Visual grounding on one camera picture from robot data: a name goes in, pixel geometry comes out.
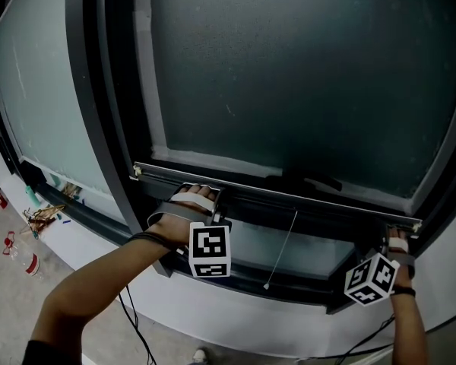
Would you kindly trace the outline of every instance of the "black frame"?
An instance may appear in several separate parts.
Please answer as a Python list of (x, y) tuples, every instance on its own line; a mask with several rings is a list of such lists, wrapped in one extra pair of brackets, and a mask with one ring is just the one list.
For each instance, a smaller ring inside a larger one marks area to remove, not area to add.
[[(348, 240), (358, 246), (358, 252), (352, 254), (329, 280), (276, 272), (270, 290), (265, 290), (262, 286), (267, 279), (266, 271), (233, 264), (232, 277), (203, 281), (260, 297), (325, 305), (329, 313), (350, 305), (352, 300), (343, 294), (346, 271), (371, 248), (381, 247), (382, 231), (386, 225), (410, 229), (419, 220), (323, 192), (311, 191), (310, 195), (303, 196), (274, 193), (263, 179), (257, 177), (151, 160), (149, 145), (145, 144), (150, 135), (138, 79), (135, 42), (128, 36), (134, 33), (132, 1), (65, 0), (71, 71), (84, 124), (128, 226), (77, 202), (64, 200), (59, 192), (45, 183), (38, 168), (27, 162), (19, 163), (0, 114), (0, 150), (9, 169), (52, 204), (66, 204), (68, 215), (76, 221), (119, 245), (146, 226), (147, 216), (157, 206), (157, 199), (168, 198), (183, 182), (212, 179), (228, 182), (220, 202), (222, 210), (229, 217), (253, 224), (286, 230), (296, 209), (300, 215), (294, 231), (304, 233), (309, 229), (312, 235)], [(122, 50), (121, 56), (115, 52), (119, 49)], [(142, 144), (137, 138), (139, 131)], [(140, 171), (134, 172), (135, 160), (147, 166), (138, 163)], [(417, 212), (417, 217), (424, 221), (419, 239), (410, 241), (411, 252), (416, 256), (422, 253), (455, 215), (456, 148), (445, 171)], [(328, 232), (328, 228), (336, 227), (338, 231)], [(170, 269), (174, 269), (191, 276), (187, 262), (173, 254), (166, 256), (156, 269), (163, 275), (169, 275)]]

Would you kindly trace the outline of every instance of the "black and white cube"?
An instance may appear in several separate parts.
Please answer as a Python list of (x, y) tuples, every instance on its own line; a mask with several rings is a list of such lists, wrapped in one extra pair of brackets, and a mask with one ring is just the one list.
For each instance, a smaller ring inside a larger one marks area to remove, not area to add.
[(347, 272), (344, 294), (362, 306), (382, 301), (390, 296), (399, 267), (377, 253)]
[(230, 229), (192, 222), (189, 232), (189, 266), (194, 277), (229, 277), (231, 270)]

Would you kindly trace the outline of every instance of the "glass pane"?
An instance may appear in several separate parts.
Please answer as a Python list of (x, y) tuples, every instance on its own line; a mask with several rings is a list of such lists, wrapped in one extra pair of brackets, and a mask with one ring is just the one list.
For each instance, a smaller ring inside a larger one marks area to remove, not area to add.
[(454, 113), (456, 0), (152, 0), (152, 38), (160, 159), (409, 198)]
[(65, 0), (12, 2), (0, 22), (0, 97), (28, 161), (109, 195), (71, 76)]
[[(270, 276), (287, 231), (231, 220), (233, 263), (260, 268)], [(350, 242), (291, 233), (276, 272), (308, 278), (328, 278), (332, 271), (353, 252)]]

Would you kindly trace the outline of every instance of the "sleeve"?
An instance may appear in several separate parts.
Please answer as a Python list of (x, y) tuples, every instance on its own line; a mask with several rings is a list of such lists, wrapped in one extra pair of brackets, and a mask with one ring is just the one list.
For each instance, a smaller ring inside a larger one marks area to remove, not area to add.
[(57, 365), (81, 365), (74, 362), (53, 346), (40, 342), (29, 341), (25, 349), (22, 365), (37, 365), (38, 363), (54, 363)]

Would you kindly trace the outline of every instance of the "hand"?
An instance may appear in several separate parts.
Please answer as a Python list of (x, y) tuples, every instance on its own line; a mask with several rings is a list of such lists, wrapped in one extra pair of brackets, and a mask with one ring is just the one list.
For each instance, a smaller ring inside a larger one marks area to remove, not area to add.
[[(390, 238), (392, 237), (400, 237), (403, 240), (407, 240), (405, 232), (402, 230), (397, 230), (396, 228), (391, 228), (389, 232)], [(405, 251), (402, 250), (400, 247), (399, 248), (390, 248), (391, 252), (401, 252), (405, 254)], [(409, 277), (409, 267), (407, 265), (401, 265), (400, 268), (397, 271), (397, 278), (395, 278), (395, 283), (394, 285), (397, 285), (398, 287), (407, 287), (411, 288), (412, 287), (412, 281)]]
[[(216, 195), (211, 191), (209, 186), (203, 186), (202, 188), (198, 185), (194, 185), (191, 188), (182, 188), (179, 193), (191, 192), (197, 193), (209, 198), (214, 201)], [(184, 205), (185, 207), (191, 208), (195, 211), (201, 213), (206, 212), (202, 207), (192, 202), (177, 202), (176, 204)], [(164, 237), (166, 240), (177, 244), (177, 245), (187, 245), (189, 243), (189, 221), (181, 217), (177, 217), (170, 214), (162, 215), (161, 219), (149, 227), (153, 233), (159, 234)]]

